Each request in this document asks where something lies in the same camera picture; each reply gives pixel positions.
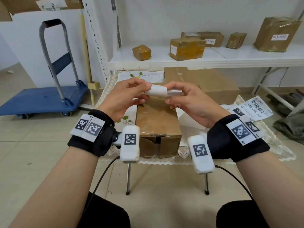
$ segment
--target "barcode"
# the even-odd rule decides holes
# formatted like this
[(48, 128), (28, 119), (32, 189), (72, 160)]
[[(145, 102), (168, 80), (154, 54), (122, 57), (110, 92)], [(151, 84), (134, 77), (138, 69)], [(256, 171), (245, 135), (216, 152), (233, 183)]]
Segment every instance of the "barcode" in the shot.
[(260, 105), (259, 105), (258, 103), (256, 103), (256, 101), (255, 101), (254, 99), (253, 99), (251, 102), (252, 102), (253, 105), (256, 107), (256, 109), (257, 109), (258, 111), (260, 111), (261, 114), (264, 113), (264, 110), (260, 107)]

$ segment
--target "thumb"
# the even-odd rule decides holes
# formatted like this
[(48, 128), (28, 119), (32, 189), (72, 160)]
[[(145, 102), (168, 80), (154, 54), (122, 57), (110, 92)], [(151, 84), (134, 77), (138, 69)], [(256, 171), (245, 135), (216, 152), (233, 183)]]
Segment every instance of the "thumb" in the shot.
[(137, 95), (139, 93), (142, 93), (142, 92), (146, 92), (148, 91), (150, 88), (151, 88), (151, 83), (150, 82), (145, 82), (145, 83), (142, 83), (138, 86), (135, 86), (135, 87), (132, 87), (130, 88), (130, 91), (134, 94), (134, 95)]
[(188, 103), (187, 96), (173, 96), (165, 98), (165, 103), (169, 105), (186, 105)]

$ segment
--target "hand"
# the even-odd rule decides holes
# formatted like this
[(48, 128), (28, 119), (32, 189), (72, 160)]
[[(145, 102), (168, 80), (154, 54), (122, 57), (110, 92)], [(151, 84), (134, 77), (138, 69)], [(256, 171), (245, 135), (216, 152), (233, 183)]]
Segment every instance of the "hand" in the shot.
[(230, 113), (206, 95), (197, 85), (184, 82), (170, 82), (165, 85), (168, 90), (182, 90), (184, 96), (174, 96), (165, 99), (170, 108), (180, 108), (196, 122), (211, 128), (214, 124)]
[(117, 122), (130, 106), (144, 104), (150, 99), (150, 96), (143, 94), (150, 88), (150, 82), (138, 78), (119, 81), (97, 109)]

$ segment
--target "black cable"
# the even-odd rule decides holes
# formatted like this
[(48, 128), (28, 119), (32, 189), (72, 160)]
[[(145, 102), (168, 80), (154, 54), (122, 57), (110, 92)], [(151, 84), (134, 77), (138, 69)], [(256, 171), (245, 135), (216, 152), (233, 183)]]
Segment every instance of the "black cable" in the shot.
[(225, 168), (218, 166), (218, 165), (214, 165), (216, 168), (220, 168), (224, 171), (226, 171), (227, 173), (229, 173), (232, 177), (234, 177), (235, 180), (238, 181), (239, 184), (241, 184), (241, 186), (246, 190), (246, 192), (249, 194), (249, 196), (251, 197), (251, 199), (255, 202), (255, 200), (253, 199), (253, 196), (251, 195), (251, 193), (249, 192), (249, 190), (246, 188), (246, 186), (244, 186), (243, 183), (241, 183), (240, 180), (238, 180), (238, 178), (236, 176), (234, 176), (232, 173), (230, 173), (228, 170), (226, 170)]
[(279, 87), (281, 87), (281, 82), (282, 82), (283, 78), (285, 77), (288, 69), (289, 69), (289, 67), (286, 67), (285, 73), (284, 73), (283, 77), (280, 80)]
[(105, 175), (105, 173), (107, 172), (107, 170), (110, 168), (110, 166), (112, 165), (112, 163), (113, 163), (114, 161), (116, 161), (117, 159), (119, 159), (119, 158), (120, 158), (120, 156), (117, 156), (116, 158), (114, 158), (114, 159), (110, 162), (110, 164), (107, 166), (107, 168), (105, 169), (105, 171), (103, 172), (103, 174), (101, 175), (101, 177), (100, 177), (100, 179), (99, 179), (99, 181), (98, 181), (98, 183), (97, 183), (97, 185), (96, 185), (96, 187), (95, 187), (95, 189), (94, 189), (94, 191), (93, 191), (93, 193), (92, 193), (92, 196), (90, 197), (90, 199), (89, 199), (89, 201), (88, 201), (87, 206), (86, 206), (85, 209), (83, 210), (82, 216), (81, 216), (81, 218), (80, 218), (80, 220), (79, 220), (79, 222), (78, 222), (78, 226), (79, 226), (79, 224), (80, 224), (80, 222), (81, 222), (83, 216), (85, 215), (85, 212), (86, 212), (86, 210), (88, 209), (89, 204), (90, 204), (90, 202), (91, 202), (93, 196), (95, 195), (95, 192), (96, 192), (97, 188), (99, 187), (99, 184), (100, 184), (100, 182), (101, 182), (103, 176)]

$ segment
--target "tiled floor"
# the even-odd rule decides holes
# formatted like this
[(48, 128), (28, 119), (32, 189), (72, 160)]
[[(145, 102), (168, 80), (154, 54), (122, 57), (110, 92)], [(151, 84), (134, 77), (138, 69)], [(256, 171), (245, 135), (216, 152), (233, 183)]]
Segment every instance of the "tiled floor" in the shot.
[[(23, 88), (34, 87), (21, 66), (14, 74), (0, 72), (0, 104)], [(0, 117), (0, 228), (5, 228), (51, 171), (67, 148), (69, 132), (79, 116), (37, 114), (28, 120)], [(265, 120), (280, 118), (275, 113)], [(285, 162), (304, 179), (304, 146), (272, 129), (296, 155)], [(91, 186), (94, 189), (108, 164), (99, 162)], [(229, 171), (242, 178), (233, 165)], [(102, 180), (97, 194), (123, 207), (132, 227), (215, 227), (218, 209), (233, 200), (249, 199), (244, 189), (226, 172), (209, 175), (210, 195), (204, 194), (204, 178), (192, 166), (132, 165), (131, 194), (125, 195), (127, 165), (116, 161)]]

